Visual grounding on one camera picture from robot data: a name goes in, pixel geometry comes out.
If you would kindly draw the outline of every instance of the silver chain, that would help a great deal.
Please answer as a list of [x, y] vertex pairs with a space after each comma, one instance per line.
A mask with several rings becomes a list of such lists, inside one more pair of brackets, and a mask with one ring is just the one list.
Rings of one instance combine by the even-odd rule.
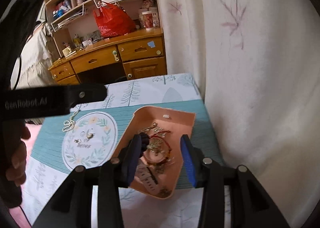
[[70, 116], [69, 120], [65, 120], [63, 122], [64, 127], [62, 128], [63, 132], [71, 131], [74, 127], [76, 122], [73, 120], [75, 116], [80, 112], [80, 107], [76, 111], [73, 112], [73, 114]]

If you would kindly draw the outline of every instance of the orange tray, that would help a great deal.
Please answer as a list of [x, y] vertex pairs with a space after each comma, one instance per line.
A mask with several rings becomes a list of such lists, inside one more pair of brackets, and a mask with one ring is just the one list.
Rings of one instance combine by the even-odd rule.
[[[158, 176], [160, 183], [165, 185], [166, 188], [171, 191], [171, 193], [166, 197], [169, 198], [172, 196], [175, 190], [183, 165], [183, 159], [180, 150], [180, 138], [183, 134], [187, 134], [189, 137], [191, 136], [195, 119], [196, 114], [194, 113], [187, 113], [155, 106], [141, 107], [134, 112], [133, 118], [122, 135], [119, 144], [112, 155], [112, 158], [117, 157], [121, 149], [128, 146], [129, 141], [135, 134], [138, 133], [139, 130], [152, 126], [154, 122], [156, 122], [158, 126], [164, 130], [170, 130], [171, 133], [167, 134], [165, 139], [172, 148], [171, 158], [174, 158], [174, 164], [168, 166], [164, 174]], [[130, 187], [144, 194], [151, 195], [145, 189], [143, 184], [139, 183], [137, 180], [133, 180]]]

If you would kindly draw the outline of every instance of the wooden desk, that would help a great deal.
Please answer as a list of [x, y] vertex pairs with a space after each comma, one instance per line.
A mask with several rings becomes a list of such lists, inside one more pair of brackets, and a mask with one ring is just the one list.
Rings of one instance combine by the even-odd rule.
[[167, 74], [162, 29], [142, 29], [101, 40], [57, 60], [49, 70], [58, 84], [74, 84], [81, 82], [79, 73], [119, 63], [128, 80]]

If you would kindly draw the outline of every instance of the human hand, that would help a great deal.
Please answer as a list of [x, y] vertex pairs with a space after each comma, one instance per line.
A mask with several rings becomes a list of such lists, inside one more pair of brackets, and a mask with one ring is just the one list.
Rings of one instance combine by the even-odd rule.
[[[31, 134], [29, 129], [24, 126], [21, 138], [28, 140]], [[27, 163], [27, 147], [23, 141], [21, 141], [18, 149], [13, 153], [11, 158], [12, 166], [7, 169], [5, 175], [7, 180], [14, 181], [16, 186], [22, 185], [26, 181], [26, 163]]]

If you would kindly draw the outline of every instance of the blue sticker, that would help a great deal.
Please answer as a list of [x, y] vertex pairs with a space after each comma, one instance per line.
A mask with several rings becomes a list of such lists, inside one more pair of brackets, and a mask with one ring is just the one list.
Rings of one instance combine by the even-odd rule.
[[150, 48], [155, 48], [155, 46], [156, 46], [154, 41], [150, 41], [150, 42], [148, 42], [147, 44], [148, 44], [148, 46], [149, 46]]

